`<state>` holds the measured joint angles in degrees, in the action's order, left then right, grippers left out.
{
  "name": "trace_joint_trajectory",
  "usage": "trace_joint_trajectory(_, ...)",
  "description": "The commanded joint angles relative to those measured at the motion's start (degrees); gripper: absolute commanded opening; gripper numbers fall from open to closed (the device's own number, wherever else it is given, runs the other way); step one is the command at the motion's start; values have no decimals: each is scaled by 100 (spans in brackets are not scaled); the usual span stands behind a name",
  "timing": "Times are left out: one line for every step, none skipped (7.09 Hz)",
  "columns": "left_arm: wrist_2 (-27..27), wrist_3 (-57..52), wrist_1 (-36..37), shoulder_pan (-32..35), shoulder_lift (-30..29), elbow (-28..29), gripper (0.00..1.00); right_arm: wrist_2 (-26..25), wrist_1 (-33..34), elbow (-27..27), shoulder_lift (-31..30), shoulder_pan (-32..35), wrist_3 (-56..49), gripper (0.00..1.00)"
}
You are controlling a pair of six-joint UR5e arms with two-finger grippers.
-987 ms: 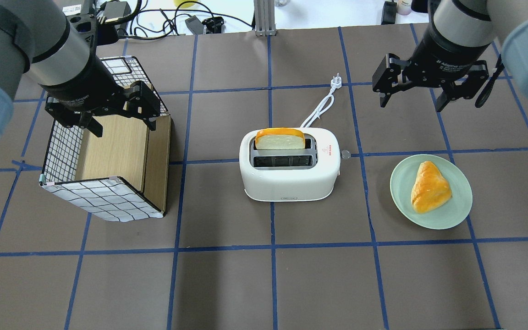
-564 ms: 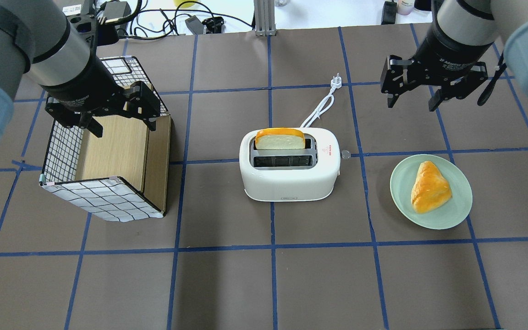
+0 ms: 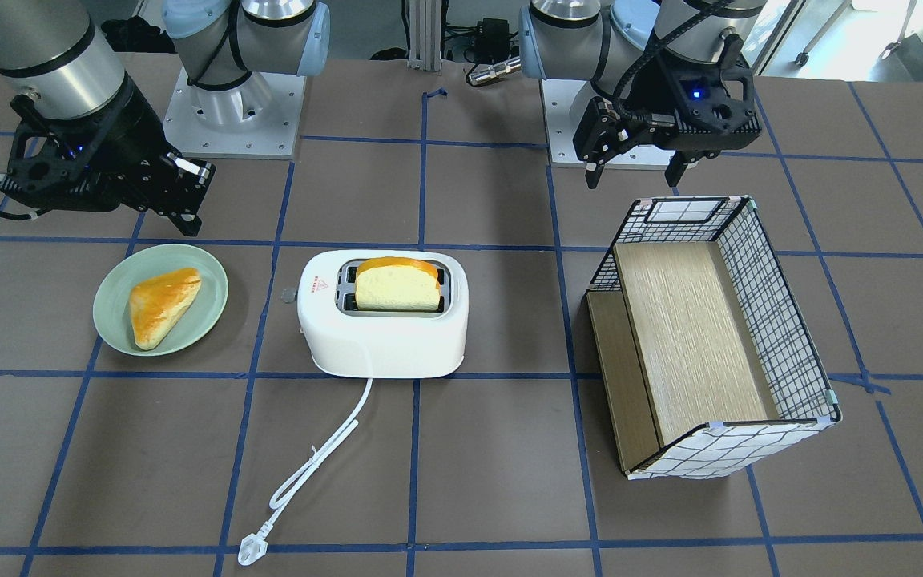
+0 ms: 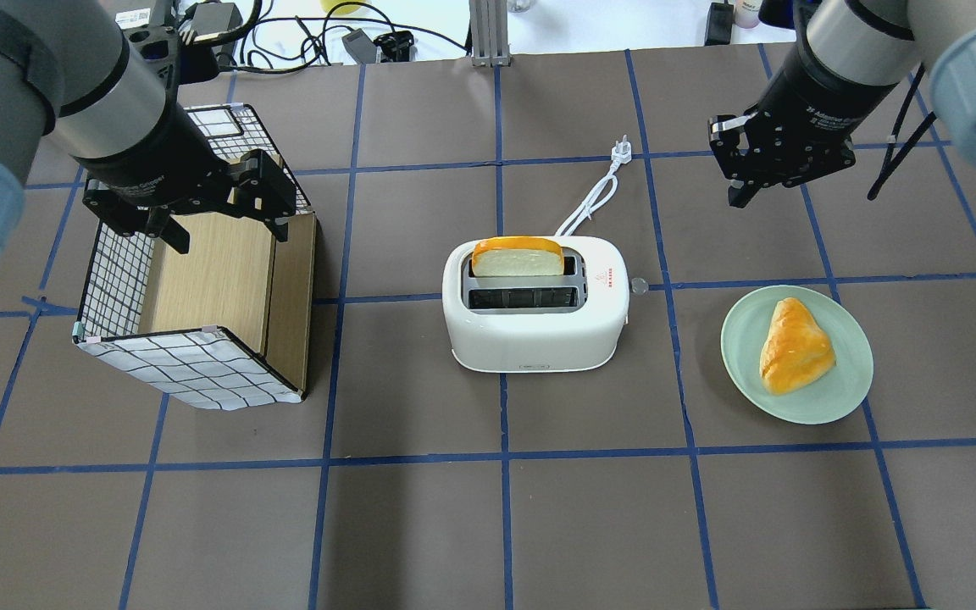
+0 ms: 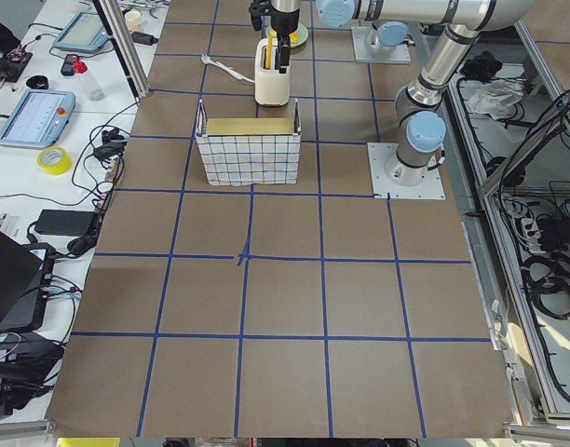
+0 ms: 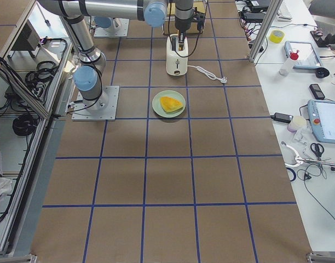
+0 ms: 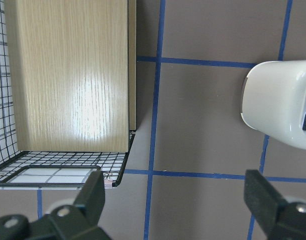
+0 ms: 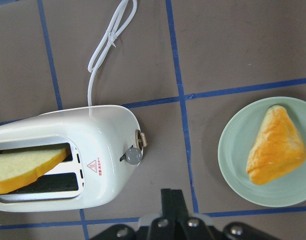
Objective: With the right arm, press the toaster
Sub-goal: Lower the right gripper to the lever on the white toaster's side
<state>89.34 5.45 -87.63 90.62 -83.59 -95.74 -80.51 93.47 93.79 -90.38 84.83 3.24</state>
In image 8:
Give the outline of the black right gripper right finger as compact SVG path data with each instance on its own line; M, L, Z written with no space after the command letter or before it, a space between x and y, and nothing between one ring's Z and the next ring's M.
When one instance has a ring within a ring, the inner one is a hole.
M184 199L182 190L174 189L171 190L174 216L176 220L184 220L189 216L187 205Z

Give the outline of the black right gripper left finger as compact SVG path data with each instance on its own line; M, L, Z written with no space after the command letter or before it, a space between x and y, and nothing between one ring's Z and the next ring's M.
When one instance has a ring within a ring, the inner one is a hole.
M162 216L167 219L175 219L173 196L170 188L164 188L161 190L161 213Z

